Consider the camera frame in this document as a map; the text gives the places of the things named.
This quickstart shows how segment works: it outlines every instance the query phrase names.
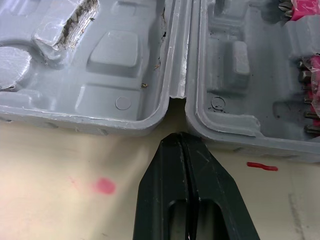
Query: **gray plastic tool case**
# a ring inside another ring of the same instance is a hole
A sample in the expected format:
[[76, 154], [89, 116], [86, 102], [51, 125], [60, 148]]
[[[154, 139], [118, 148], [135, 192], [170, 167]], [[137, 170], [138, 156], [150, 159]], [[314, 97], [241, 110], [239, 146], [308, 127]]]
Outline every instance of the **gray plastic tool case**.
[[169, 97], [191, 131], [235, 152], [320, 161], [296, 63], [320, 16], [278, 0], [1, 0], [0, 118], [145, 135]]

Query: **beige table surface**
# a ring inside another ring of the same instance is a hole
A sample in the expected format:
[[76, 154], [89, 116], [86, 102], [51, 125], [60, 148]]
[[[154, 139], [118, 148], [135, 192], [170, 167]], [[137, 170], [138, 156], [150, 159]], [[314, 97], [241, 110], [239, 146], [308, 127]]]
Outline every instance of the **beige table surface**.
[[[131, 240], [139, 182], [160, 140], [186, 129], [184, 103], [171, 101], [144, 137], [0, 123], [0, 240]], [[261, 240], [320, 240], [320, 164], [211, 152], [235, 179]], [[95, 187], [101, 179], [105, 192]]]

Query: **red mark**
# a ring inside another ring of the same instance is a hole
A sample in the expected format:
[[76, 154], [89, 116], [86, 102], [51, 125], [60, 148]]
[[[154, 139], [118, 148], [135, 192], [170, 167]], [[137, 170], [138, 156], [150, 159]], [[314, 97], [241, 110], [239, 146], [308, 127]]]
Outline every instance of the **red mark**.
[[278, 171], [276, 166], [267, 166], [257, 162], [247, 162], [246, 165], [250, 168], [259, 168], [267, 171]]
[[108, 178], [100, 178], [94, 185], [94, 189], [101, 194], [113, 194], [116, 190], [116, 185]]

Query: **pink stain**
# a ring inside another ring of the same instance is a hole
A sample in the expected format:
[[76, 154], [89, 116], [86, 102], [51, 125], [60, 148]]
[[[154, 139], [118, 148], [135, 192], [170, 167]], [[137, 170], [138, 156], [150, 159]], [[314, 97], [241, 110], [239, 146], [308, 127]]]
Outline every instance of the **pink stain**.
[[110, 195], [116, 190], [116, 185], [110, 179], [101, 177], [94, 185], [94, 190], [100, 194]]

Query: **molded plastic tray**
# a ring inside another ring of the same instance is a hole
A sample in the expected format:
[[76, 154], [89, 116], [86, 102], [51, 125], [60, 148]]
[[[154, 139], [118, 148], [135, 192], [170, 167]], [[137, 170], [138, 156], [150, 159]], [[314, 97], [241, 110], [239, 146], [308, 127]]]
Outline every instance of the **molded plastic tray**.
[[194, 3], [186, 115], [194, 133], [237, 153], [319, 162], [320, 137], [297, 62], [320, 53], [320, 16], [288, 21], [277, 0]]
[[167, 111], [190, 12], [185, 0], [0, 1], [1, 119], [148, 134]]

